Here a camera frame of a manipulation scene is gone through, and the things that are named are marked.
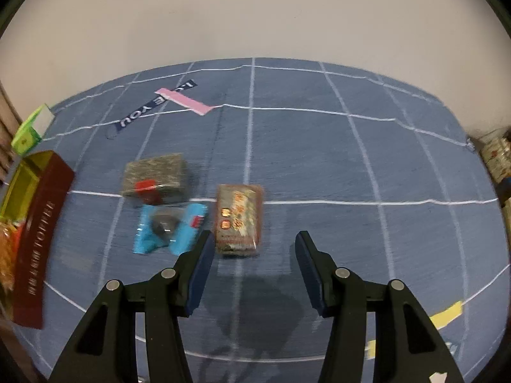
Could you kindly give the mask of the blue candy wrapper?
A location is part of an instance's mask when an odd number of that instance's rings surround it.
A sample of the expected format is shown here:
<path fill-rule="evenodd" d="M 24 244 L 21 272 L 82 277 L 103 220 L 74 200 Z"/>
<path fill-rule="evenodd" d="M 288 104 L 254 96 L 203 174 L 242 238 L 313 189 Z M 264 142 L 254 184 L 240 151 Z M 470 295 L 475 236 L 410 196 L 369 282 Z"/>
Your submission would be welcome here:
<path fill-rule="evenodd" d="M 144 205 L 133 243 L 135 254 L 149 254 L 167 248 L 180 256 L 193 247 L 208 214 L 203 204 L 193 202 L 184 207 Z"/>

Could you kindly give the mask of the grey sesame block packet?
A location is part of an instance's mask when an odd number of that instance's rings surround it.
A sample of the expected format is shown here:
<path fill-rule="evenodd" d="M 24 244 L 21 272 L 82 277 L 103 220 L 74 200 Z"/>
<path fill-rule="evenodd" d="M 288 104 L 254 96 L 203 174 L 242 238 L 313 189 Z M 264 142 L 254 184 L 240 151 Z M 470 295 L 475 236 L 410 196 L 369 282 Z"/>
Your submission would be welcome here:
<path fill-rule="evenodd" d="M 120 194 L 143 204 L 160 205 L 184 201 L 187 190 L 185 158 L 172 153 L 128 162 Z"/>

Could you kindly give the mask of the brown cake pink packet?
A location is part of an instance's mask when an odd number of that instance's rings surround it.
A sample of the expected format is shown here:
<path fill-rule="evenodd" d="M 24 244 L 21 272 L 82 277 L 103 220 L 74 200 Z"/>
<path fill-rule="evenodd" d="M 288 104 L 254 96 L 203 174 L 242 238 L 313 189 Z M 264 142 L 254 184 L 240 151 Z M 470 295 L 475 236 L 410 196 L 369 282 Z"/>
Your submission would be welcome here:
<path fill-rule="evenodd" d="M 215 241 L 224 256 L 248 257 L 259 252 L 264 189 L 257 184 L 217 186 Z"/>

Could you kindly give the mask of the clear bag orange snacks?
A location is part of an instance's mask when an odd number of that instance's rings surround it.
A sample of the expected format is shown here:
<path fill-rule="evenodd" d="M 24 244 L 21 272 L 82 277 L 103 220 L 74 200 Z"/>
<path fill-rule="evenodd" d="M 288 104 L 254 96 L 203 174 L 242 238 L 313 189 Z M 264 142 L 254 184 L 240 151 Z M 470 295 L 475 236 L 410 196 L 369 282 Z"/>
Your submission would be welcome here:
<path fill-rule="evenodd" d="M 20 227 L 16 224 L 10 221 L 1 222 L 0 274 L 5 292 L 12 292 L 14 289 L 20 234 Z"/>

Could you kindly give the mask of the blue checked tablecloth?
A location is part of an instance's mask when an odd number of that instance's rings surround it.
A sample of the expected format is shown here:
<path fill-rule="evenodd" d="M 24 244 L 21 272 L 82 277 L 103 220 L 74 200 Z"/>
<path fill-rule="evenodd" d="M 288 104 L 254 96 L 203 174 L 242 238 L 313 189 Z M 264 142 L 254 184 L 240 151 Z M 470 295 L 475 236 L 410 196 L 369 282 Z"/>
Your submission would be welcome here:
<path fill-rule="evenodd" d="M 180 322 L 196 382 L 315 382 L 331 322 L 308 299 L 294 238 L 360 278 L 399 278 L 440 328 L 466 381 L 504 335 L 510 293 L 495 190 L 454 115 L 431 94 L 314 61 L 197 61 L 128 74 L 63 100 L 41 142 L 74 170 L 50 249 L 44 326 L 15 335 L 44 375 L 107 280 L 151 278 L 166 249 L 133 253 L 128 162 L 184 156 L 191 199 L 224 183 L 264 190 L 257 255 L 216 257 Z"/>

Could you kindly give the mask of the red gold toffee tin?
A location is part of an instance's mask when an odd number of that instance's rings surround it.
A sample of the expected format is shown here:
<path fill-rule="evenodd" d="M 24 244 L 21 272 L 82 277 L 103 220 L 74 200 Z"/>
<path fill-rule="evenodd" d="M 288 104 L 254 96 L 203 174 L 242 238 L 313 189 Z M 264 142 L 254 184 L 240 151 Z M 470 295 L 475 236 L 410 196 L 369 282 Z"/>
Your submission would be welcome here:
<path fill-rule="evenodd" d="M 1 285 L 1 303 L 12 322 L 26 328 L 43 326 L 43 287 L 50 246 L 74 171 L 54 151 L 25 156 L 7 183 L 1 200 L 1 222 L 20 227 L 20 243 L 12 292 Z"/>

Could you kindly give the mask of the floral box on shelf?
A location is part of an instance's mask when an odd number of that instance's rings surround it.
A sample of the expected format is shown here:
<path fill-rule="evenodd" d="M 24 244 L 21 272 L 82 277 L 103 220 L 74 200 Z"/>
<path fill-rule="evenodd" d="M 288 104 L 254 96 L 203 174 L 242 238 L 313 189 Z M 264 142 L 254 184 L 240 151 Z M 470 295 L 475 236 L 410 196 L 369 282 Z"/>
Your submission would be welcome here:
<path fill-rule="evenodd" d="M 510 141 L 504 136 L 495 137 L 483 144 L 480 155 L 495 183 L 510 177 Z"/>

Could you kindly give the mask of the green tissue pack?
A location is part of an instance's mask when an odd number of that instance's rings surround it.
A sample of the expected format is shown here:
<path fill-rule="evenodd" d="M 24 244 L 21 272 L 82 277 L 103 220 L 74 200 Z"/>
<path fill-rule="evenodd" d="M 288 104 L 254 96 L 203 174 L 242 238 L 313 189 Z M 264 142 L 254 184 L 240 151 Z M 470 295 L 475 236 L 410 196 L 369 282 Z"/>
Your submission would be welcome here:
<path fill-rule="evenodd" d="M 55 119 L 47 104 L 42 104 L 23 121 L 11 141 L 11 149 L 24 156 L 42 141 L 43 136 Z"/>

